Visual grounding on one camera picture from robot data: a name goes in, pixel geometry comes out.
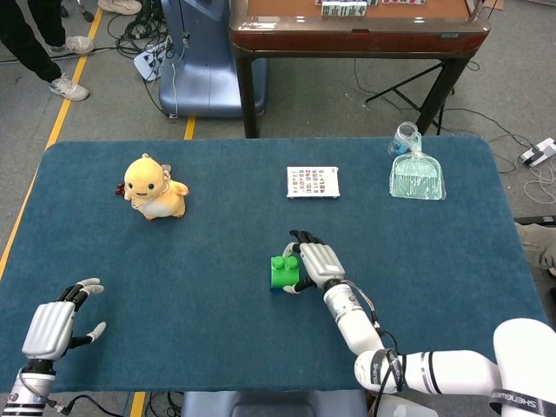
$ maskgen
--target mint green dustpan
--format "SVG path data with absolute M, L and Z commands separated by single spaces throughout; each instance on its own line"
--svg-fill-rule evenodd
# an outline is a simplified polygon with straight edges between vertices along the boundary
M 420 133 L 414 135 L 411 152 L 394 159 L 390 195 L 420 200 L 443 200 L 446 197 L 442 167 L 436 159 L 421 152 Z

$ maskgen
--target table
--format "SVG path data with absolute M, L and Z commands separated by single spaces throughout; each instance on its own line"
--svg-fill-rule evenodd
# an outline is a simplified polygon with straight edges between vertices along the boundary
M 232 0 L 230 34 L 245 136 L 257 137 L 251 63 L 259 57 L 438 59 L 444 65 L 420 109 L 425 133 L 490 24 L 482 2 L 427 0 L 369 6 L 364 18 L 321 17 L 314 0 Z
M 403 353 L 472 349 L 493 359 L 500 322 L 546 316 L 490 149 L 476 137 L 425 137 L 447 199 L 423 202 L 388 194 L 387 146 L 195 139 L 48 149 L 0 281 L 0 392 L 25 364 L 36 306 L 91 276 L 106 290 L 79 310 L 75 334 L 108 326 L 56 364 L 56 390 L 357 388 L 322 293 L 269 291 L 270 257 L 293 228 L 332 245 Z M 114 194 L 143 152 L 189 186 L 184 218 L 147 222 Z M 289 201 L 288 165 L 338 166 L 341 197 Z

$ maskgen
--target white robotic arm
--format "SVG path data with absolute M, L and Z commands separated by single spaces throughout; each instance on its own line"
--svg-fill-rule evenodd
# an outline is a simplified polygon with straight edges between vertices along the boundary
M 47 405 L 65 415 L 71 412 L 75 401 L 63 407 L 49 399 L 56 378 L 54 362 L 68 349 L 90 344 L 101 336 L 106 328 L 104 321 L 85 336 L 73 336 L 73 324 L 76 312 L 89 295 L 103 290 L 99 279 L 90 278 L 64 289 L 56 301 L 36 309 L 22 349 L 30 361 L 17 373 L 2 416 L 42 416 Z
M 376 319 L 373 303 L 345 280 L 335 252 L 309 232 L 290 234 L 299 243 L 289 243 L 284 255 L 299 253 L 308 277 L 284 290 L 299 294 L 316 286 L 324 291 L 344 340 L 358 355 L 354 373 L 364 388 L 384 393 L 409 387 L 425 394 L 485 395 L 503 417 L 556 417 L 556 333 L 546 324 L 530 319 L 500 324 L 493 338 L 498 366 L 468 350 L 399 354 L 382 345 L 386 332 Z M 350 287 L 357 288 L 369 305 L 371 320 Z

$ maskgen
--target black pants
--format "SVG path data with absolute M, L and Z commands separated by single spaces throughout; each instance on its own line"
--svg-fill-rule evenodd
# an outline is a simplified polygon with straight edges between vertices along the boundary
M 44 41 L 62 46 L 66 34 L 60 17 L 61 0 L 28 0 L 36 26 Z M 25 22 L 16 0 L 0 0 L 0 41 L 29 70 L 49 83 L 60 77 L 60 67 L 52 62 Z

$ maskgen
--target clear plastic cup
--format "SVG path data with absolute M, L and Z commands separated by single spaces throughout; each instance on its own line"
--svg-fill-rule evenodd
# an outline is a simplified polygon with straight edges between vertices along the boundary
M 390 156 L 397 156 L 405 154 L 409 151 L 410 145 L 414 136 L 419 133 L 419 129 L 412 122 L 404 122 L 396 130 L 394 139 L 390 142 L 388 147 L 388 154 Z

